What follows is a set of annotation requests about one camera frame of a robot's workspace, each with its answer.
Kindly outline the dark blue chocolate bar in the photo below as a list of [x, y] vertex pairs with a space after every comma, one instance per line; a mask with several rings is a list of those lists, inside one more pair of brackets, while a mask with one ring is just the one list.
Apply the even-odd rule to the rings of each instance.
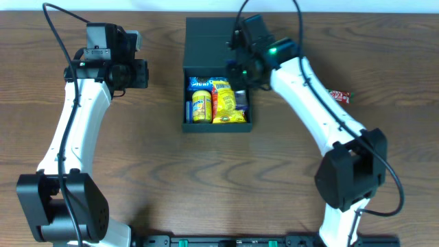
[[245, 90], [235, 91], [235, 101], [236, 101], [236, 110], [247, 111], [248, 110], [248, 99]]

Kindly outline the yellow snack bag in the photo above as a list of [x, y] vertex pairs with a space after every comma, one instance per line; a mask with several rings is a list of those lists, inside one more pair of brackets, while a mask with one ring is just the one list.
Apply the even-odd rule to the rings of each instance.
[[242, 124], [246, 122], [245, 113], [236, 110], [235, 93], [228, 82], [214, 81], [218, 91], [218, 112], [213, 124]]

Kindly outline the black gift box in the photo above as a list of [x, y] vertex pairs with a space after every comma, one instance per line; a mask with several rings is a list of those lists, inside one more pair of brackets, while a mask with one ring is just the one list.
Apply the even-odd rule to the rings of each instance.
[[187, 90], [190, 77], [225, 77], [226, 63], [235, 57], [228, 48], [233, 17], [188, 17], [186, 18], [185, 54], [183, 59], [183, 132], [250, 132], [252, 122], [252, 93], [246, 92], [248, 110], [245, 123], [191, 123], [187, 121], [186, 103], [192, 100]]

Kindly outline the blue Oreo cookie pack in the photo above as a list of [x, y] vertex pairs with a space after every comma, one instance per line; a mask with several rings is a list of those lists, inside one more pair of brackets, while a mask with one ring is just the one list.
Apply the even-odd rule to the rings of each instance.
[[227, 82], [225, 77], [190, 77], [187, 87], [188, 91], [212, 91], [214, 81]]

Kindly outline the yellow candy jar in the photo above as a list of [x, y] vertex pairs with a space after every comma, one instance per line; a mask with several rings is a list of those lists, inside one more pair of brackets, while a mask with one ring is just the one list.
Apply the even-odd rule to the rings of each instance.
[[209, 124], [212, 121], [212, 98], [208, 91], [196, 91], [192, 95], [192, 120], [196, 124]]

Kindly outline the green red KitKat bar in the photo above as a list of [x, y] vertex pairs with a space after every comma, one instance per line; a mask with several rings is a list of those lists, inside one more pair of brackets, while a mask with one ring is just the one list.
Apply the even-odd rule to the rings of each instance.
[[351, 92], [345, 92], [345, 91], [336, 91], [336, 90], [330, 90], [327, 89], [329, 95], [337, 102], [342, 102], [345, 104], [349, 104], [354, 96]]

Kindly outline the red snack bag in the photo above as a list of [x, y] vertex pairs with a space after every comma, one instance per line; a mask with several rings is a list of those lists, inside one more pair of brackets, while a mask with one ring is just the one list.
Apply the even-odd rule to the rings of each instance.
[[218, 112], [218, 97], [219, 97], [218, 91], [215, 86], [213, 87], [211, 96], [212, 96], [212, 123], [214, 123]]

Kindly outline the small blue gum pack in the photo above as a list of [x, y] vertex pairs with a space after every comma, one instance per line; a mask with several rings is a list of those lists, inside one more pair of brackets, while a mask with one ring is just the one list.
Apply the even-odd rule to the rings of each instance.
[[186, 123], [191, 124], [193, 122], [193, 110], [192, 110], [192, 101], [185, 102], [185, 118]]

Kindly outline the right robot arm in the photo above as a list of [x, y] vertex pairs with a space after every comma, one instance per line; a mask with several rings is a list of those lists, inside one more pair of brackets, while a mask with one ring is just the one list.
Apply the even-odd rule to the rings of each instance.
[[387, 141], [378, 130], [367, 131], [329, 94], [297, 43], [276, 40], [261, 15], [236, 19], [229, 42], [236, 57], [226, 70], [233, 90], [269, 89], [278, 93], [314, 138], [322, 162], [314, 177], [326, 202], [319, 236], [325, 246], [359, 243], [362, 211], [385, 181]]

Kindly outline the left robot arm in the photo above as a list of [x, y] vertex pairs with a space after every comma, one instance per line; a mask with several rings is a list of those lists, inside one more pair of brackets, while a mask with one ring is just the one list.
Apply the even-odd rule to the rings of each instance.
[[99, 130], [111, 101], [144, 89], [147, 62], [136, 58], [140, 33], [112, 23], [86, 26], [86, 47], [64, 70], [65, 99], [51, 145], [16, 192], [34, 239], [55, 246], [133, 246], [132, 229], [110, 217], [93, 180]]

